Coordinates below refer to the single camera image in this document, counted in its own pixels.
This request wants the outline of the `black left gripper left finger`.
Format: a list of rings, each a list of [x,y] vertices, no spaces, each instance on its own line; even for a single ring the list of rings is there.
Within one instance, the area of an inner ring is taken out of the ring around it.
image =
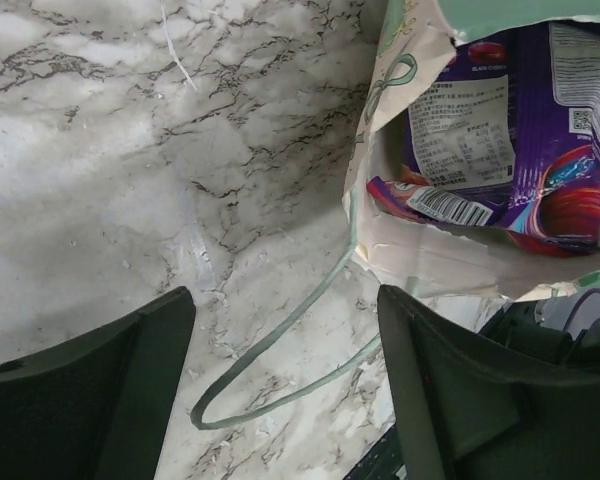
[[[195,321],[176,288],[0,365],[0,479],[154,477]]]

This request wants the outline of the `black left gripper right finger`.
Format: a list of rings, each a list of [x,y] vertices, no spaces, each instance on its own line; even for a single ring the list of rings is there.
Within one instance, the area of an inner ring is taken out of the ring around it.
[[[577,334],[521,302],[478,332],[384,285],[378,320],[410,479],[600,479],[600,317]]]

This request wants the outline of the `white green paper bag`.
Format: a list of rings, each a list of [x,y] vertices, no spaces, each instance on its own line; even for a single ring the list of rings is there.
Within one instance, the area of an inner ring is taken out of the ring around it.
[[[600,254],[552,260],[518,253],[468,228],[419,226],[376,208],[363,189],[388,158],[388,124],[429,87],[452,53],[468,42],[546,20],[600,24],[600,1],[392,1],[385,10],[372,82],[344,184],[353,261],[386,284],[421,297],[497,295],[511,301],[566,296],[600,286]]]

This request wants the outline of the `purple snack packet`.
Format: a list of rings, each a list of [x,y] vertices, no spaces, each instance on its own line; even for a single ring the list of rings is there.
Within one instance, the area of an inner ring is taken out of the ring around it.
[[[544,22],[459,46],[404,112],[399,177],[368,193],[418,223],[600,251],[600,24]]]

